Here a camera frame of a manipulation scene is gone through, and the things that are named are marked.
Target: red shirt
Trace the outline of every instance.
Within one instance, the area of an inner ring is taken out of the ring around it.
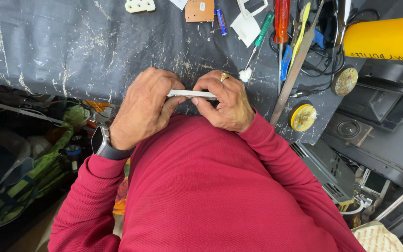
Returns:
[[[54,219],[49,251],[365,251],[259,114],[241,134],[175,115],[142,141],[120,239],[111,212],[124,164],[85,160]]]

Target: battery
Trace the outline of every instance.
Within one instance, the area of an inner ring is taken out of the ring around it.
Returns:
[[[217,12],[217,20],[219,21],[220,31],[222,32],[222,36],[227,34],[227,26],[225,25],[225,20],[223,19],[222,10],[218,9]]]

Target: cotton ball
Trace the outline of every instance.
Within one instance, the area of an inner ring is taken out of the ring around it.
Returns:
[[[252,73],[251,67],[245,69],[245,71],[244,70],[239,71],[240,80],[243,82],[248,82],[249,78],[251,77],[251,73]]]

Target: fingernail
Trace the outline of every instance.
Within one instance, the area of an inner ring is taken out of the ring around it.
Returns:
[[[191,99],[191,101],[192,101],[192,103],[193,103],[195,106],[197,106],[197,104],[198,104],[198,98],[197,98],[197,97],[193,97],[193,98]]]

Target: gold ring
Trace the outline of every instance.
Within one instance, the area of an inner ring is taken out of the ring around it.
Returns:
[[[220,78],[220,82],[223,83],[223,81],[224,81],[225,79],[228,79],[229,77],[230,77],[229,74],[227,74],[227,73],[222,73],[222,76],[221,76],[221,78]]]

